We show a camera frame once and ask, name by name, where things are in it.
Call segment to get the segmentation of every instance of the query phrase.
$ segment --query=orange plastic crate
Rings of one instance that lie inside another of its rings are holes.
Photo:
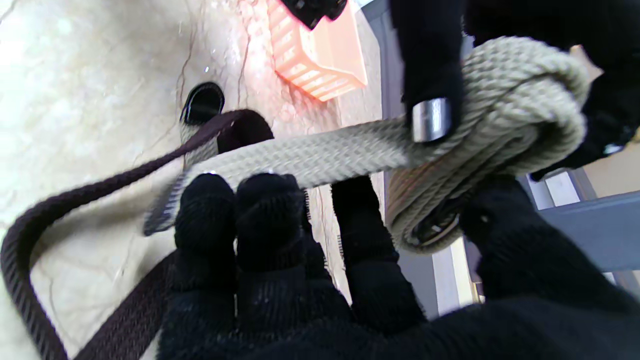
[[[367,86],[356,21],[347,2],[335,21],[322,18],[309,31],[279,0],[269,0],[276,72],[320,101]]]

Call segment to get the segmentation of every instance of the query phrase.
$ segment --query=woven strap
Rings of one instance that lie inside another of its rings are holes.
[[[580,108],[588,92],[577,61],[529,39],[500,38],[478,47],[464,66],[461,126],[433,146],[412,143],[403,119],[347,127],[331,133],[270,140],[215,156],[191,167],[215,171],[235,186],[265,170],[294,174],[305,188],[381,170],[396,170],[389,188],[387,222],[396,244],[417,252],[446,246],[452,228],[426,246],[413,228],[443,200],[463,194],[490,172],[522,174],[558,161],[584,136]],[[107,196],[205,144],[235,120],[260,116],[250,110],[219,115],[182,147],[105,181],[62,193],[27,210],[9,228],[0,254],[5,285],[42,359],[68,359],[29,279],[33,247],[54,221]],[[129,294],[76,357],[137,359],[159,330],[164,313],[164,269],[157,265]]]
[[[202,172],[215,172],[234,188],[265,171],[293,174],[301,187],[313,188],[395,169],[387,225],[396,246],[438,251],[460,237],[455,222],[427,242],[413,231],[443,201],[459,197],[490,173],[522,175],[545,168],[577,149],[586,131],[580,113],[589,90],[586,70],[544,43],[528,38],[486,42],[466,59],[463,75],[463,119],[442,143],[413,143],[402,118],[256,143],[192,166],[174,186],[173,202],[155,211],[170,214],[172,223],[180,191]],[[445,218],[455,219],[456,211]]]
[[[0,252],[4,283],[42,359],[68,359],[62,341],[38,301],[29,278],[29,259],[45,229],[73,209],[128,186],[207,144],[234,121],[255,116],[260,115],[251,110],[218,115],[177,150],[104,181],[50,197],[27,210],[13,223],[4,237]],[[164,313],[164,270],[170,259],[160,262],[140,282],[76,359],[140,358],[160,328]]]

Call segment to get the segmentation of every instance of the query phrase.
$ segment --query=black object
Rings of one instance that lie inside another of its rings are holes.
[[[442,141],[455,131],[461,118],[463,0],[389,4],[404,61],[403,102],[413,141]],[[440,112],[433,109],[446,109],[446,114],[434,119]]]
[[[347,0],[281,0],[291,15],[300,20],[309,30],[327,16],[331,21],[338,19],[347,6]]]
[[[624,148],[640,125],[640,2],[637,0],[467,0],[465,31],[474,45],[531,37],[568,51],[580,44],[604,73],[582,112],[587,134],[566,159],[532,174],[536,181]]]
[[[206,82],[194,87],[182,109],[180,120],[187,125],[203,125],[222,112],[225,94],[218,84]]]

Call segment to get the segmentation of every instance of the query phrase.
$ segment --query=silver metal fitting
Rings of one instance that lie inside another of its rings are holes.
[[[431,142],[451,128],[451,105],[439,97],[417,103],[411,110],[413,142]]]

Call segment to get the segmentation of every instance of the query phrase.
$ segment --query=glove finger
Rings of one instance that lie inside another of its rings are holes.
[[[229,185],[212,174],[198,176],[180,199],[159,359],[175,359],[234,327],[233,200]]]

